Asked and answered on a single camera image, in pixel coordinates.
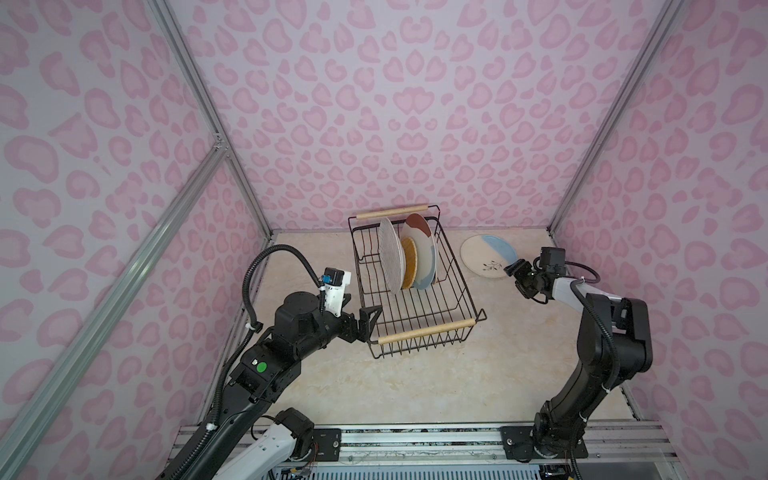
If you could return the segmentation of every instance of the table surface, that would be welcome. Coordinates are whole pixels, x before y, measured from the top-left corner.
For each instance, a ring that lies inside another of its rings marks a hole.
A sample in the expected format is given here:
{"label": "table surface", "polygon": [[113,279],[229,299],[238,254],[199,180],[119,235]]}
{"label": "table surface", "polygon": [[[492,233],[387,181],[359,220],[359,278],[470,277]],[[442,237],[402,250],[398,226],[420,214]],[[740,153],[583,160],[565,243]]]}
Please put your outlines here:
{"label": "table surface", "polygon": [[[546,230],[447,230],[459,255],[467,238],[482,233],[507,240],[521,258],[533,260],[551,246]],[[317,273],[326,266],[353,272],[345,308],[359,308],[352,237],[347,233],[280,233],[277,243],[301,251]],[[270,409],[295,407],[321,424],[532,421],[545,400],[565,384],[576,362],[581,316],[558,302],[526,300],[509,278],[475,275],[458,259],[478,310],[488,319],[461,344],[374,359],[368,346],[335,339],[302,363],[302,372]],[[316,293],[301,263],[286,252],[270,256],[256,300],[265,326],[296,291]],[[594,419],[631,419],[615,389]]]}

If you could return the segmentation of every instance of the yellow plate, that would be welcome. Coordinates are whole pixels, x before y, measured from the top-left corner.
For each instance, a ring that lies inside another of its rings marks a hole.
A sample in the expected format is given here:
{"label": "yellow plate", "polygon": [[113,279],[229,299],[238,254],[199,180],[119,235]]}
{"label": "yellow plate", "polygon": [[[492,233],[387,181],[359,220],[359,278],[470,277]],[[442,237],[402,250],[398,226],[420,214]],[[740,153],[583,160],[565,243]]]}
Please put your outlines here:
{"label": "yellow plate", "polygon": [[400,239],[402,249],[406,253],[406,274],[402,280],[402,289],[407,290],[413,285],[413,280],[416,278],[416,267],[418,266],[418,260],[416,259],[416,242],[411,237],[403,237]]}

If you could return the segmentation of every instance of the wire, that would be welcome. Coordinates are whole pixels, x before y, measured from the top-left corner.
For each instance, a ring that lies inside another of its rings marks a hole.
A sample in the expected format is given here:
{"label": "wire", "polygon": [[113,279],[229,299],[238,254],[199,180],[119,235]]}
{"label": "wire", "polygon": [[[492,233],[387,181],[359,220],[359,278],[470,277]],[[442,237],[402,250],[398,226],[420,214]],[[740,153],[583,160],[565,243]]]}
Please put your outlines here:
{"label": "wire", "polygon": [[317,458],[318,450],[320,450],[320,448],[319,448],[319,445],[317,445],[316,443],[313,443],[312,445],[310,445],[310,451],[313,452],[312,458],[310,458],[310,460],[304,464],[304,466],[301,468],[302,470],[304,470],[307,466],[309,466],[310,463],[315,461],[315,458]]}
{"label": "wire", "polygon": [[[608,376],[608,379],[603,384],[603,390],[606,392],[609,392],[613,386],[613,384],[616,382],[616,378],[619,375],[619,368],[621,367],[618,351],[616,349],[616,344],[614,343],[613,336],[608,332],[607,328],[603,323],[600,321],[600,317],[598,316],[598,313],[594,311],[594,307],[587,301],[586,298],[584,298],[584,295],[581,294],[581,291],[579,291],[578,286],[582,283],[586,283],[587,280],[585,278],[580,278],[579,280],[575,280],[574,282],[571,282],[571,292],[576,296],[579,302],[581,302],[581,305],[584,307],[584,310],[589,313],[589,315],[592,317],[594,322],[598,325],[598,328],[600,329],[600,333],[605,338],[605,341],[608,344],[608,348],[611,350],[611,374]],[[593,403],[598,403],[598,398],[595,399]],[[588,407],[588,411],[591,411],[593,409],[594,405],[590,405]],[[579,412],[579,416],[584,420],[584,424],[586,424],[587,419],[584,418],[584,416],[581,415],[581,412]],[[579,425],[578,427],[574,427],[571,431],[571,441],[568,443],[568,457],[569,461],[571,462],[571,469],[573,470],[573,474],[575,475],[575,480],[582,480],[581,472],[579,472],[578,465],[576,463],[576,455],[574,453],[574,450],[576,448],[576,442],[578,441],[579,432],[581,431],[583,425]]]}
{"label": "wire", "polygon": [[584,306],[584,310],[589,313],[594,322],[598,325],[600,333],[602,333],[606,343],[608,344],[608,348],[611,350],[611,374],[608,376],[608,380],[606,380],[606,382],[603,384],[603,390],[608,392],[611,390],[611,388],[613,388],[613,384],[616,382],[616,378],[619,376],[619,368],[621,367],[619,362],[619,354],[618,350],[616,349],[616,344],[614,343],[614,337],[608,332],[605,325],[603,325],[603,323],[600,321],[598,313],[594,311],[594,307],[587,301],[586,298],[584,298],[584,295],[582,295],[578,289],[578,286],[585,282],[586,280],[583,278],[571,282],[571,292],[573,292],[578,301],[581,302],[581,305]]}
{"label": "wire", "polygon": [[571,441],[568,443],[568,461],[571,463],[571,474],[575,478],[575,480],[583,480],[581,477],[581,472],[579,472],[578,464],[576,463],[576,454],[574,450],[576,449],[576,442],[578,441],[579,437],[579,431],[581,429],[573,429],[571,432]]}
{"label": "wire", "polygon": [[[277,420],[275,420],[275,417],[273,417],[273,416],[271,416],[271,415],[262,415],[261,417],[259,417],[259,419],[270,419],[270,420],[272,420],[273,422],[277,422]],[[258,439],[256,438],[256,436],[253,434],[253,427],[255,427],[255,426],[256,426],[255,424],[250,426],[250,437],[251,437],[252,439],[254,439],[254,440],[258,440]]]}
{"label": "wire", "polygon": [[[271,247],[267,247],[264,250],[261,251],[258,255],[256,255],[256,258],[253,259],[253,262],[251,262],[250,266],[248,266],[248,270],[245,272],[245,276],[243,278],[243,305],[245,306],[245,310],[248,312],[248,316],[250,318],[250,321],[248,323],[248,331],[246,332],[245,338],[243,338],[243,341],[240,342],[240,345],[237,346],[232,356],[224,363],[221,374],[219,375],[219,379],[216,383],[216,390],[214,390],[214,399],[211,401],[210,404],[210,410],[212,412],[212,416],[210,417],[210,421],[208,422],[208,425],[211,425],[211,428],[208,429],[205,434],[200,437],[200,441],[195,445],[194,449],[187,455],[187,457],[184,459],[184,461],[179,465],[179,467],[176,469],[173,474],[171,474],[169,480],[180,480],[182,476],[187,472],[189,467],[192,466],[197,456],[205,449],[205,446],[210,442],[210,440],[214,436],[215,430],[219,426],[219,420],[221,417],[221,406],[223,402],[223,392],[224,392],[224,385],[227,383],[227,377],[230,374],[230,370],[232,369],[232,365],[240,358],[240,355],[243,353],[243,350],[245,350],[245,347],[248,345],[248,342],[250,342],[250,339],[253,338],[254,333],[258,333],[261,331],[261,329],[264,327],[264,324],[259,322],[259,320],[256,318],[256,310],[253,308],[253,304],[250,301],[250,283],[253,279],[253,275],[256,272],[256,269],[258,268],[259,264],[267,258],[269,255],[275,252],[279,252],[281,250],[285,250],[286,252],[292,253],[302,265],[304,265],[304,268],[306,269],[307,273],[312,278],[312,281],[315,283],[315,285],[320,288],[323,286],[323,281],[317,277],[315,274],[315,270],[312,269],[312,266],[310,265],[310,262],[306,260],[304,255],[301,254],[295,247],[292,247],[290,245],[272,245]],[[323,311],[325,310],[326,305],[326,292],[325,290],[320,290],[319,295],[319,305],[318,310],[320,311],[320,315],[323,314]]]}
{"label": "wire", "polygon": [[585,278],[584,282],[586,282],[586,283],[600,283],[600,274],[598,272],[596,272],[592,267],[586,266],[583,263],[578,263],[578,262],[568,262],[568,261],[566,261],[565,264],[566,265],[571,265],[571,266],[577,266],[579,268],[583,268],[584,270],[586,270],[589,273],[591,273],[594,278]]}

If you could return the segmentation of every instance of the black wire dish rack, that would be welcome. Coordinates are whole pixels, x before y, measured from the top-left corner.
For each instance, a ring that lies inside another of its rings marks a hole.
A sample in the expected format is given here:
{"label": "black wire dish rack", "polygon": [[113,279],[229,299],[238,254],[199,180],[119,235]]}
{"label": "black wire dish rack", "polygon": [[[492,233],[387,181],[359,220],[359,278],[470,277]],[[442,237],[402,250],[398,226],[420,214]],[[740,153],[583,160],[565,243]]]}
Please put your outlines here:
{"label": "black wire dish rack", "polygon": [[[389,217],[398,237],[407,214],[437,211],[437,217],[424,216],[437,246],[435,281],[426,290],[390,289],[384,280],[379,258],[379,223],[363,223]],[[355,249],[355,268],[360,305],[366,313],[361,319],[373,358],[429,347],[461,343],[477,322],[487,319],[478,311],[467,288],[451,244],[440,224],[440,207],[419,205],[359,214],[347,220]]]}

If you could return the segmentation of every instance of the wooden handle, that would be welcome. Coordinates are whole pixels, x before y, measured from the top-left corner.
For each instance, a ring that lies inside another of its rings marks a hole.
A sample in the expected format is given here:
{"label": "wooden handle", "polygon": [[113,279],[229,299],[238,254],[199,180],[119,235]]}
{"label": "wooden handle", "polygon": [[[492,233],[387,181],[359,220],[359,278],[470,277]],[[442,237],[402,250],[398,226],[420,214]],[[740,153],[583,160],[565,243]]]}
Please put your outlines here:
{"label": "wooden handle", "polygon": [[390,217],[392,215],[413,214],[428,210],[429,205],[414,205],[413,207],[393,208],[391,210],[381,210],[378,212],[368,212],[367,214],[357,214],[357,220],[368,220],[369,218]]}
{"label": "wooden handle", "polygon": [[436,333],[450,332],[451,330],[475,326],[475,323],[475,319],[466,319],[459,320],[458,322],[443,323],[442,325],[428,326],[423,329],[411,330],[410,332],[393,333],[392,335],[379,337],[379,345],[410,340],[420,336],[435,335]]}

